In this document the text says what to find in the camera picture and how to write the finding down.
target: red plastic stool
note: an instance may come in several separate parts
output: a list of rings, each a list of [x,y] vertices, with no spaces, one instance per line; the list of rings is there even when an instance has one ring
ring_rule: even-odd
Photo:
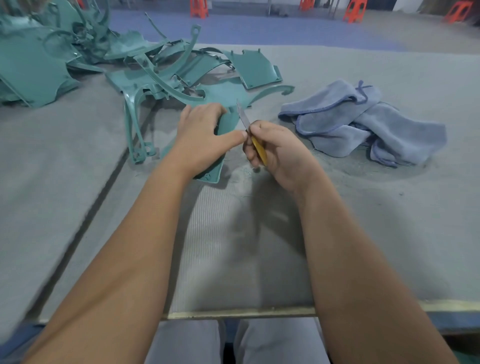
[[[444,22],[451,24],[464,21],[472,5],[473,1],[457,1],[445,15]]]
[[[343,20],[347,18],[349,23],[356,21],[361,23],[363,15],[365,14],[365,9],[367,9],[367,0],[350,0],[347,10],[345,10]]]
[[[195,15],[205,19],[208,16],[207,0],[190,0],[190,17]]]
[[[307,11],[313,8],[315,0],[300,0],[300,10]]]

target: blue floor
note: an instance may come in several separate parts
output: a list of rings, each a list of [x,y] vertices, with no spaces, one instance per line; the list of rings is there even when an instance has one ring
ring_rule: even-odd
[[[340,20],[215,15],[191,18],[188,13],[150,11],[148,15],[171,40],[191,38],[190,27],[202,26],[199,43],[252,45],[316,45],[355,49],[405,51],[399,43],[382,38],[361,24]],[[150,41],[159,39],[143,11],[112,10],[110,28],[120,33],[137,30]]]

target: blue towel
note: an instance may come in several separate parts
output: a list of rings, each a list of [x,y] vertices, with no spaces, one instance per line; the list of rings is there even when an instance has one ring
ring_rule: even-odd
[[[387,166],[415,165],[446,144],[445,125],[409,119],[381,97],[378,88],[363,81],[354,87],[337,80],[309,98],[284,104],[278,116],[296,118],[297,132],[333,157],[368,145],[372,160]]]

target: leg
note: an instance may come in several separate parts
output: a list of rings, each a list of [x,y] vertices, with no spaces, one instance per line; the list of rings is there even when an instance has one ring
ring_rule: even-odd
[[[233,348],[239,364],[330,363],[313,317],[241,320]]]
[[[145,364],[221,364],[222,330],[215,320],[162,321]]]

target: right hand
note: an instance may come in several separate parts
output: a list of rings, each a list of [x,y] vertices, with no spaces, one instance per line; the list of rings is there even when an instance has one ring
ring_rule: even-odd
[[[250,132],[262,143],[267,153],[267,169],[276,181],[294,195],[303,194],[312,179],[323,173],[310,150],[289,129],[265,120],[257,120]],[[254,168],[261,160],[252,138],[243,144],[243,151]]]

